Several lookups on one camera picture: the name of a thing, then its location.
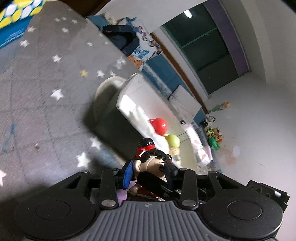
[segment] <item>purple wall panel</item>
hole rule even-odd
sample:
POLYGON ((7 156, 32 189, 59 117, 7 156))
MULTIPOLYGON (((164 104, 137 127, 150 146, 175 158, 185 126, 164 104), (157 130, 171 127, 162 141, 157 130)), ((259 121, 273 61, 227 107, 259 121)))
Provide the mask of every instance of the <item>purple wall panel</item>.
POLYGON ((238 75, 242 76, 243 74, 249 72, 250 70, 244 54, 244 50, 220 1, 208 0, 204 2, 204 5, 215 21, 224 39, 224 42, 232 57, 238 75))

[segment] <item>black circular joint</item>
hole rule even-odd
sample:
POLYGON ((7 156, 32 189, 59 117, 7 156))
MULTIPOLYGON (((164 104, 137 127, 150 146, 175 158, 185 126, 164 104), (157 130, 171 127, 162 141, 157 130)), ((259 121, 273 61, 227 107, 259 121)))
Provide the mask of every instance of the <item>black circular joint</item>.
POLYGON ((203 205, 205 223, 235 240, 261 240, 276 234, 283 220, 281 207, 250 188, 218 191, 203 205))
POLYGON ((36 214, 38 217, 45 220, 58 220, 66 217, 71 208, 62 201, 48 201, 40 204, 36 208, 36 214))
POLYGON ((229 214, 241 220, 253 220, 262 214, 262 208, 250 201, 235 201, 228 205, 229 214))
POLYGON ((152 144, 154 144, 153 140, 151 138, 146 137, 140 140, 138 147, 146 147, 152 144))
POLYGON ((31 239, 59 240, 83 231, 95 214, 93 204, 84 197, 37 198, 20 203, 15 219, 31 239))

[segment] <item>pillow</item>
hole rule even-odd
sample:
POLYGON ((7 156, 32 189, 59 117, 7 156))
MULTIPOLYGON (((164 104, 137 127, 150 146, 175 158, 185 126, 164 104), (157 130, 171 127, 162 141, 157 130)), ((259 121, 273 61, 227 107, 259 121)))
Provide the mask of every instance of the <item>pillow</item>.
POLYGON ((131 26, 140 40, 139 46, 128 57, 139 70, 142 70, 144 63, 148 59, 153 58, 162 52, 160 45, 147 32, 142 21, 137 19, 137 17, 133 19, 124 18, 118 24, 131 26))

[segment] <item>blue stain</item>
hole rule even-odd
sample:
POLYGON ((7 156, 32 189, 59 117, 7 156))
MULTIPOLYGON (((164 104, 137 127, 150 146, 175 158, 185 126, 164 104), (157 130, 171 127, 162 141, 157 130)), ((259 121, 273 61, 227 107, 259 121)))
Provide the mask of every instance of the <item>blue stain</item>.
POLYGON ((12 135, 14 134, 14 132, 15 132, 15 126, 16 126, 16 124, 12 124, 12 125, 10 126, 9 136, 6 138, 6 140, 4 141, 3 146, 2 146, 2 153, 6 153, 6 152, 7 152, 6 148, 7 148, 7 145, 8 145, 8 143, 9 143, 9 141, 10 141, 11 136, 12 136, 12 135))

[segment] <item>doll ear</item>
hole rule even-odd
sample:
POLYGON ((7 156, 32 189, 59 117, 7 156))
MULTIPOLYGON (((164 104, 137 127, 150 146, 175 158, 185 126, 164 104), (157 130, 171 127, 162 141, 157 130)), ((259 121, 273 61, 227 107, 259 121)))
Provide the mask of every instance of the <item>doll ear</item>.
POLYGON ((141 161, 140 160, 135 160, 133 162, 133 170, 135 172, 140 172, 140 166, 141 166, 141 161))

